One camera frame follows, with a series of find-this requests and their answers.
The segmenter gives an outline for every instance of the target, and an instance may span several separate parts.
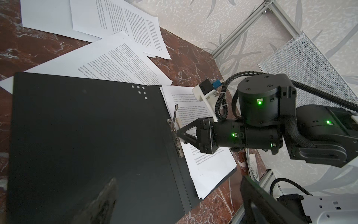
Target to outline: blue connector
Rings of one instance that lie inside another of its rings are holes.
[[[213,82],[213,87],[214,87],[214,89],[219,88],[221,85],[222,85],[222,84],[221,84],[220,80],[216,80],[215,82]]]

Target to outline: cable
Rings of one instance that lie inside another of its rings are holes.
[[[216,117],[219,119],[219,120],[226,120],[226,117],[227,117],[227,114],[228,114],[228,111],[227,111],[227,105],[226,104],[226,90],[227,90],[227,87],[229,86],[230,82],[232,82],[234,79],[236,78],[239,78],[239,77],[242,77],[242,76],[254,76],[254,75],[262,75],[262,74],[266,74],[264,72],[254,72],[254,71],[249,71],[249,72],[239,72],[239,73],[236,73],[232,76],[230,76],[223,84],[222,88],[221,88],[221,93],[218,97],[218,100],[216,101],[216,104],[215,104],[215,114],[216,114]],[[223,105],[223,111],[224,111],[224,114],[221,115],[220,114],[220,107],[221,105]]]
[[[236,73],[236,74],[230,76],[226,80],[226,82],[224,82],[224,84],[223,84],[223,86],[221,88],[221,93],[220,93],[220,95],[218,97],[218,100],[216,101],[216,104],[215,104],[216,117],[219,120],[226,120],[226,117],[227,117],[227,114],[228,114],[227,104],[226,104],[226,91],[227,91],[227,87],[229,86],[229,84],[234,79],[242,77],[242,76],[254,76],[254,75],[262,75],[262,74],[267,74],[267,73],[249,71],[249,72],[239,72],[239,73]],[[343,107],[347,108],[348,110],[353,110],[353,111],[358,112],[358,105],[357,104],[351,103],[351,102],[349,102],[347,100],[344,100],[342,98],[333,96],[332,94],[329,94],[329,93],[326,93],[324,91],[318,90],[316,88],[313,88],[311,86],[305,85],[305,84],[300,83],[300,82],[297,82],[295,80],[291,80],[291,82],[296,88],[302,89],[302,90],[304,90],[306,92],[309,92],[309,93],[314,94],[316,96],[319,96],[319,97],[321,97],[323,99],[331,101],[331,102],[333,102],[335,104],[343,106]],[[224,112],[223,115],[220,114],[221,105],[223,105],[223,112]]]
[[[316,96],[319,96],[325,100],[328,100],[328,101],[331,101],[332,103],[335,103],[335,104],[338,104],[340,106],[343,106],[349,110],[354,110],[355,112],[358,112],[358,105],[357,104],[354,104],[354,103],[351,103],[347,100],[344,100],[342,98],[339,98],[339,97],[336,97],[336,96],[333,96],[329,93],[326,93],[326,92],[323,92],[321,90],[318,90],[316,88],[313,88],[311,86],[308,86],[308,85],[305,85],[303,83],[300,83],[300,82],[297,82],[297,81],[294,81],[294,80],[291,80],[292,84],[296,87],[296,88],[299,88],[299,89],[302,89],[306,92],[309,92],[313,95],[316,95]]]
[[[239,93],[235,92],[234,96],[232,97],[232,101],[231,101],[231,110],[232,113],[234,114],[234,116],[238,119],[241,119],[241,117],[236,113],[236,104],[237,104],[237,99],[239,98]]]
[[[285,123],[285,132],[292,138],[292,140],[299,144],[301,147],[305,148],[316,148],[317,146],[313,144],[310,140],[303,137],[297,128],[297,121],[293,115],[283,115],[282,119]]]
[[[270,186],[270,195],[271,195],[271,196],[272,196],[272,193],[273,193],[273,191],[274,191],[275,185],[276,185],[278,182],[280,182],[280,181],[285,181],[285,182],[287,182],[287,183],[290,183],[290,184],[292,184],[293,186],[297,187],[297,188],[298,188],[300,191],[302,191],[303,193],[312,196],[312,194],[311,194],[310,192],[308,192],[306,189],[304,189],[303,187],[301,187],[301,186],[298,185],[297,183],[293,182],[292,180],[286,179],[286,178],[277,178],[277,179],[275,179],[275,180],[272,182],[272,184],[271,184],[271,186]]]

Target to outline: stack of papers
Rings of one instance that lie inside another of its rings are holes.
[[[170,85],[172,81],[146,56],[125,32],[59,56],[26,72],[93,78],[142,85]],[[13,92],[13,77],[0,81]]]
[[[123,0],[21,0],[23,27],[95,42],[124,31],[149,57],[170,59],[157,17]]]
[[[193,87],[185,86],[163,86],[161,88],[171,117],[174,116],[175,104],[178,104],[176,116],[183,126],[197,118],[210,116],[205,103],[197,101],[192,89]],[[188,133],[195,135],[195,130],[188,131]],[[220,147],[213,155],[210,155],[200,153],[189,143],[182,143],[182,147],[199,198],[204,199],[236,167],[229,148]]]

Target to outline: black folder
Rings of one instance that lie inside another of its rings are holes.
[[[170,224],[200,202],[159,86],[18,72],[13,93],[9,223]]]

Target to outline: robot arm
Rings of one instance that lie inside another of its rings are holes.
[[[262,73],[241,81],[232,102],[235,109],[239,100],[242,117],[238,119],[226,119],[225,113],[217,116],[217,105],[226,103],[224,94],[208,93],[217,98],[215,106],[211,102],[215,119],[199,118],[177,131],[178,137],[202,153],[213,154],[219,147],[229,147],[234,152],[258,148],[277,154],[284,137],[290,158],[307,163],[342,167],[358,155],[357,117],[341,108],[320,105],[296,109],[297,91],[285,74]],[[192,127],[196,127],[196,136],[186,133]]]

